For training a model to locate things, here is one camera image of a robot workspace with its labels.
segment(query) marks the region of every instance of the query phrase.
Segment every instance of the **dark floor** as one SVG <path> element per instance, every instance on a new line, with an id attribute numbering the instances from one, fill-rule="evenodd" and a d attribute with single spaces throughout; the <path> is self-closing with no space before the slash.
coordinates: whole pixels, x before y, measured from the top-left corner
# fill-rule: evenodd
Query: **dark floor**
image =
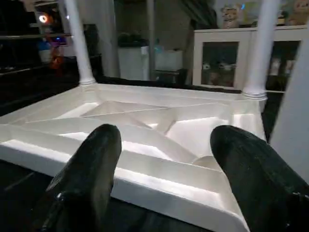
<path id="1" fill-rule="evenodd" d="M 53 96 L 78 85 L 76 75 L 65 74 L 56 77 L 45 71 L 28 73 L 36 76 L 0 78 L 0 115 Z M 128 81 L 97 77 L 97 81 L 110 84 L 132 84 Z M 176 87 L 209 90 L 200 87 L 185 87 L 151 82 L 135 82 L 134 85 Z M 262 115 L 267 138 L 270 137 L 279 110 L 282 94 L 269 94 L 269 99 Z M 0 161 L 0 230 L 2 232 L 25 231 L 30 209 L 44 194 L 51 177 L 31 170 Z M 158 213 L 111 199 L 106 215 L 106 231 L 113 232 L 197 232 L 207 231 L 193 225 L 160 215 Z"/>

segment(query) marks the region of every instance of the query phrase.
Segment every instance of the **white cabinet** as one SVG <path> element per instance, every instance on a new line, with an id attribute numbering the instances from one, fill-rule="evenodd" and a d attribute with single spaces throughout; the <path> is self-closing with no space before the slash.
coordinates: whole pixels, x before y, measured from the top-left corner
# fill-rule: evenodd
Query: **white cabinet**
<path id="1" fill-rule="evenodd" d="M 284 91 L 305 26 L 277 27 L 267 89 Z M 257 28 L 196 30 L 193 85 L 242 90 Z"/>

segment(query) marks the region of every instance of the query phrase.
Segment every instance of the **wall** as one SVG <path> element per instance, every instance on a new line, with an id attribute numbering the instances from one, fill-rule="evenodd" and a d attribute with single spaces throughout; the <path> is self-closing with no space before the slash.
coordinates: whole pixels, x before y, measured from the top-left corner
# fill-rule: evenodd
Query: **wall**
<path id="1" fill-rule="evenodd" d="M 123 23 L 119 32 L 135 32 L 148 38 L 146 2 L 123 4 Z M 155 1 L 156 36 L 165 49 L 185 47 L 190 19 L 180 7 L 178 0 Z"/>

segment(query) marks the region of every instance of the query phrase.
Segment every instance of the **shelf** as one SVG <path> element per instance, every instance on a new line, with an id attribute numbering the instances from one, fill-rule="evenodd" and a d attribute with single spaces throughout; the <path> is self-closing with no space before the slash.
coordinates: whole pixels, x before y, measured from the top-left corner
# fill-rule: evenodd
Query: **shelf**
<path id="1" fill-rule="evenodd" d="M 295 29 L 306 29 L 307 25 L 301 26 L 282 26 L 275 27 L 275 30 L 295 30 Z M 194 33 L 215 33 L 215 32 L 238 32 L 238 31 L 257 31 L 255 28 L 232 28 L 232 29 L 205 29 L 205 30 L 195 30 Z"/>

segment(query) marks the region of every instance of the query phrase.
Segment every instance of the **column base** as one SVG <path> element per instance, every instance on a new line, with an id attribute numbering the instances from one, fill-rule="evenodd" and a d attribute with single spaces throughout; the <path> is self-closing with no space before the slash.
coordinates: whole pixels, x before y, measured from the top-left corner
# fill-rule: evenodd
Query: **column base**
<path id="1" fill-rule="evenodd" d="M 90 78 L 87 78 L 85 80 L 81 79 L 79 84 L 81 86 L 86 86 L 86 85 L 94 84 L 95 82 L 96 82 L 95 78 L 94 77 L 90 77 Z"/>
<path id="2" fill-rule="evenodd" d="M 267 101 L 266 93 L 252 94 L 252 93 L 243 92 L 242 94 L 248 100 L 258 101 L 259 105 L 260 105 L 261 112 L 264 111 L 266 101 Z"/>

